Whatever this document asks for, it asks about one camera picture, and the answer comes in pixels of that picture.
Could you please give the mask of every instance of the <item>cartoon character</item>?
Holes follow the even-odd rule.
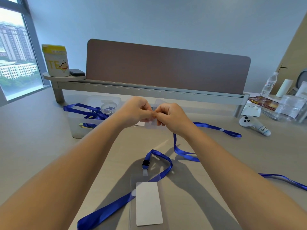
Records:
[[[60,69],[62,69],[63,73],[65,72],[66,69],[68,69],[67,62],[64,61],[60,66],[58,66]]]

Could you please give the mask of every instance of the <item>person's right hand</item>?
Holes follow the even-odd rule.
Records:
[[[166,126],[171,132],[183,136],[194,123],[176,103],[163,103],[155,109],[158,126]]]

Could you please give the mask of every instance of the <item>brown panel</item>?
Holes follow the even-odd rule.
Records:
[[[247,56],[90,39],[86,77],[242,94],[250,63]]]

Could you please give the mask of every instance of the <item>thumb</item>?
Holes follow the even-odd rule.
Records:
[[[150,119],[154,114],[153,111],[150,110],[140,110],[140,111],[141,111],[140,114],[141,119]]]
[[[167,119],[169,117],[168,115],[161,113],[161,112],[157,112],[156,117],[157,117],[157,120],[159,120],[161,123],[165,125],[167,124]]]

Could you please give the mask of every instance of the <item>person's left hand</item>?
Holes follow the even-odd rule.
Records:
[[[132,97],[112,116],[117,117],[123,127],[130,127],[139,121],[148,123],[153,120],[153,110],[148,101],[142,97]]]

